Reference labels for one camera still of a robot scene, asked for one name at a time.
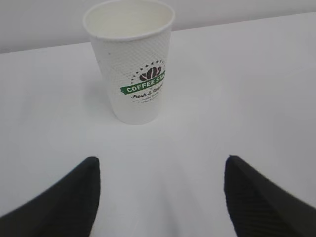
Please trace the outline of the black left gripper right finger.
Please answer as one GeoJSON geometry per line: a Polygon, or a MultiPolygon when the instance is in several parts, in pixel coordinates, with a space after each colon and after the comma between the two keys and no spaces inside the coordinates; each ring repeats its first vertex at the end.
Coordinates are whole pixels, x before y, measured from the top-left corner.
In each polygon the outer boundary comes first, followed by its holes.
{"type": "Polygon", "coordinates": [[[267,179],[238,156],[225,164],[227,210],[239,237],[314,237],[316,209],[267,179]]]}

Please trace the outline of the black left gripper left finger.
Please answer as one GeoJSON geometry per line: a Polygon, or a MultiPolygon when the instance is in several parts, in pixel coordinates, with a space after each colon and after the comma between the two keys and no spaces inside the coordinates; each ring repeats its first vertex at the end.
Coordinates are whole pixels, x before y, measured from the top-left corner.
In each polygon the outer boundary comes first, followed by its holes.
{"type": "Polygon", "coordinates": [[[2,237],[88,237],[101,195],[97,157],[88,157],[49,189],[0,219],[2,237]]]}

